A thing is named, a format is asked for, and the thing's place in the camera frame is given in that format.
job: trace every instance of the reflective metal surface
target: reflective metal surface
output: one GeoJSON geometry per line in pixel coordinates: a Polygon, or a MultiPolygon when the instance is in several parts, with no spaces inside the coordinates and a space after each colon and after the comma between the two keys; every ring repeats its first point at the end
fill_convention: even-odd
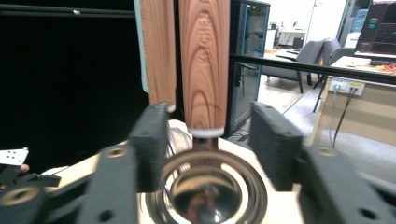
{"type": "Polygon", "coordinates": [[[155,223],[260,223],[265,215],[260,175],[225,151],[177,153],[165,165],[161,185],[141,201],[155,223]]]}
{"type": "Polygon", "coordinates": [[[192,139],[177,127],[168,127],[169,147],[168,158],[179,152],[192,149],[192,139]]]}

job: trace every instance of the wooden cylinder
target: wooden cylinder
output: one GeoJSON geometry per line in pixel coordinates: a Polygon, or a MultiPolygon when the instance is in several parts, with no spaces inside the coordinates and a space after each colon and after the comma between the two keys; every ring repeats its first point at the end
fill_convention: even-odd
{"type": "Polygon", "coordinates": [[[230,0],[179,0],[186,124],[196,137],[224,133],[230,0]]]}
{"type": "Polygon", "coordinates": [[[173,0],[141,0],[149,102],[176,104],[176,44],[173,0]]]}

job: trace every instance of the wall outlet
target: wall outlet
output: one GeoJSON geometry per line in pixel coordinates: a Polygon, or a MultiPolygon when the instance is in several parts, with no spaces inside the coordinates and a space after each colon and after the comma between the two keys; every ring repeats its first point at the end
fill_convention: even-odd
{"type": "Polygon", "coordinates": [[[364,89],[364,83],[350,81],[348,82],[348,85],[346,87],[346,92],[349,93],[350,91],[352,91],[354,92],[354,95],[361,95],[363,93],[363,89],[364,89]]]}
{"type": "Polygon", "coordinates": [[[330,91],[334,91],[335,87],[339,86],[340,89],[338,90],[338,92],[344,92],[347,89],[347,85],[347,81],[343,79],[333,78],[332,83],[330,84],[330,91]]]}
{"type": "Polygon", "coordinates": [[[363,89],[364,89],[363,82],[333,78],[332,83],[330,84],[329,90],[334,91],[337,86],[340,88],[338,90],[339,93],[340,92],[350,93],[352,88],[357,89],[356,91],[352,90],[352,92],[354,92],[354,95],[361,95],[363,93],[363,89]]]}

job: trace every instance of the monitor screen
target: monitor screen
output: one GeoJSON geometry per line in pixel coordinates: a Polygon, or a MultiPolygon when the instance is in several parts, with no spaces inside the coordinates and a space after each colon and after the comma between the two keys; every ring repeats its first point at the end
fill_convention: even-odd
{"type": "Polygon", "coordinates": [[[369,7],[355,56],[396,61],[396,0],[373,0],[369,7]]]}

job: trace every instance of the cable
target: cable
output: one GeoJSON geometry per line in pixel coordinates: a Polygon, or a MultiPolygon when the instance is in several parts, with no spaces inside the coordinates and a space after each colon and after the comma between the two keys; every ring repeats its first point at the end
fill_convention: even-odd
{"type": "Polygon", "coordinates": [[[347,99],[346,99],[346,107],[344,108],[343,115],[341,116],[340,121],[338,122],[337,129],[335,130],[334,141],[332,143],[332,147],[335,147],[335,139],[337,138],[337,134],[338,134],[338,131],[340,130],[341,123],[343,122],[344,115],[347,112],[347,107],[349,106],[349,103],[352,100],[353,95],[356,93],[357,90],[358,90],[357,88],[351,88],[349,90],[349,94],[348,94],[347,99]]]}
{"type": "Polygon", "coordinates": [[[334,96],[332,97],[332,121],[330,122],[330,127],[329,127],[329,138],[330,138],[330,144],[332,145],[332,126],[334,125],[334,111],[335,111],[335,98],[337,97],[337,92],[341,89],[340,85],[335,85],[334,86],[334,96]]]}

